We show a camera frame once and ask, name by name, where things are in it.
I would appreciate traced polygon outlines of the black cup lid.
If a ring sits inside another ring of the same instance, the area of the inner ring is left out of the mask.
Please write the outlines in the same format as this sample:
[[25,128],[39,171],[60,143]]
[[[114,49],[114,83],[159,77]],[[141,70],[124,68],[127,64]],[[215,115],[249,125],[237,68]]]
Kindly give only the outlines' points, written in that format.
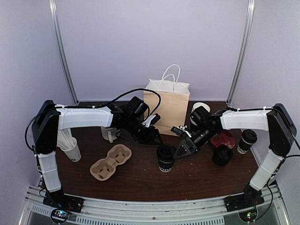
[[248,144],[254,144],[257,141],[257,134],[251,129],[246,129],[242,132],[242,140]]
[[173,155],[176,148],[170,144],[162,144],[157,148],[156,154],[159,160],[164,162],[171,162],[174,160]]

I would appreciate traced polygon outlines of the stack of black lids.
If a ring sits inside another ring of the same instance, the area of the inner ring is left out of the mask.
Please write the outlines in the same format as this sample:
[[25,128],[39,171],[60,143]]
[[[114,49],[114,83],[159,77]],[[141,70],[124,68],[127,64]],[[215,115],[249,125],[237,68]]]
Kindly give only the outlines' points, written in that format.
[[233,151],[227,145],[219,145],[213,153],[212,161],[218,166],[225,166],[233,157]]

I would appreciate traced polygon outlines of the stack of paper cups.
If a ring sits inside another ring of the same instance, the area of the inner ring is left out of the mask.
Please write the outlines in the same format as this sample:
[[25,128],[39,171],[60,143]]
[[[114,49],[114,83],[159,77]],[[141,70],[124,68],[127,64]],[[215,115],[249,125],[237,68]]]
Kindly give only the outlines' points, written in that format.
[[[199,107],[201,107],[201,106],[202,106],[207,112],[210,113],[210,107],[209,107],[206,103],[204,103],[204,102],[196,102],[196,103],[194,103],[194,104],[193,104],[193,107],[192,107],[192,110],[191,110],[191,113],[193,113],[195,109],[197,109],[197,108],[199,108]],[[191,129],[192,131],[196,132],[196,131],[198,130],[198,126],[197,126],[197,124],[192,120],[191,115],[190,115],[189,118],[190,118],[190,129]]]

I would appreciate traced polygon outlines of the clear glass pitcher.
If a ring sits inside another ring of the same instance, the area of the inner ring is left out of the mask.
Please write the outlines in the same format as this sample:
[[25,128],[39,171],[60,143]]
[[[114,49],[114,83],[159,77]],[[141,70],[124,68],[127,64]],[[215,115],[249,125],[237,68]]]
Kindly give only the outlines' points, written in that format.
[[120,129],[113,127],[101,127],[101,133],[104,140],[109,143],[113,143],[114,140],[118,138],[118,134],[121,132]]

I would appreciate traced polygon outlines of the black paper coffee cup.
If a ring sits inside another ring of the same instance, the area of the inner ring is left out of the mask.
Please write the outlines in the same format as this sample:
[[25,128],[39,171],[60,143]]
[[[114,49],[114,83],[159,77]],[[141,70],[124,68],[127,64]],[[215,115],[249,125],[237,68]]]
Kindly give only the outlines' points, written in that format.
[[158,159],[159,170],[164,173],[170,172],[173,169],[174,161],[175,161],[174,159],[172,160]]
[[246,154],[254,144],[255,142],[248,142],[241,138],[237,146],[237,151],[240,154]]

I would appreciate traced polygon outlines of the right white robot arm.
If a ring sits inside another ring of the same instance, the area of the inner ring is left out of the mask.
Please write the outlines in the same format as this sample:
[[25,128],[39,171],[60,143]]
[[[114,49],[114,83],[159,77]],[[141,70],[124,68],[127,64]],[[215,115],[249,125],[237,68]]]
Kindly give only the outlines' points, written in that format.
[[178,136],[183,136],[173,158],[183,158],[197,153],[206,142],[222,130],[252,129],[269,133],[268,153],[258,170],[245,186],[240,203],[250,207],[258,200],[261,189],[276,174],[296,142],[297,129],[283,104],[258,109],[226,108],[216,113],[208,112],[204,107],[196,108],[190,115],[198,130],[191,133],[183,126],[171,129]]

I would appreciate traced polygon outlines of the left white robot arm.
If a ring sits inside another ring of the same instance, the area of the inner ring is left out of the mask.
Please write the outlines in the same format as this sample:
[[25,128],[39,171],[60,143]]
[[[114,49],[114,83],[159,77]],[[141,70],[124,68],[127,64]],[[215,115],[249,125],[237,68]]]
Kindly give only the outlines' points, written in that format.
[[139,143],[161,144],[159,130],[154,126],[160,116],[154,114],[144,121],[140,120],[147,110],[148,105],[137,97],[121,106],[107,103],[80,107],[45,101],[29,124],[32,125],[34,141],[32,151],[50,202],[57,208],[65,207],[68,202],[60,183],[55,156],[60,131],[81,127],[116,128],[129,132]]

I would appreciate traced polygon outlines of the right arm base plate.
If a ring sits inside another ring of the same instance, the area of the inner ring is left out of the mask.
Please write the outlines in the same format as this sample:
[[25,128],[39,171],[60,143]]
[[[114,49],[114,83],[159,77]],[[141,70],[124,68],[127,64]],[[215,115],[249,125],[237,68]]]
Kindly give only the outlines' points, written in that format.
[[264,198],[262,193],[259,193],[256,197],[250,194],[238,194],[230,195],[224,199],[225,207],[227,212],[232,212],[236,210],[243,210],[251,207],[255,207],[257,204],[264,203]]

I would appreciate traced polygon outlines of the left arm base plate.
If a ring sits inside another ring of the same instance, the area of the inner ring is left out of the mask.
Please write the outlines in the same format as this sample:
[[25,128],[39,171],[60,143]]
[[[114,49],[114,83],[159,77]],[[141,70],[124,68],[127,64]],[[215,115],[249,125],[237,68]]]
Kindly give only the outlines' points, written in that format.
[[65,211],[80,213],[83,207],[84,199],[80,197],[69,196],[65,194],[46,193],[43,204]]

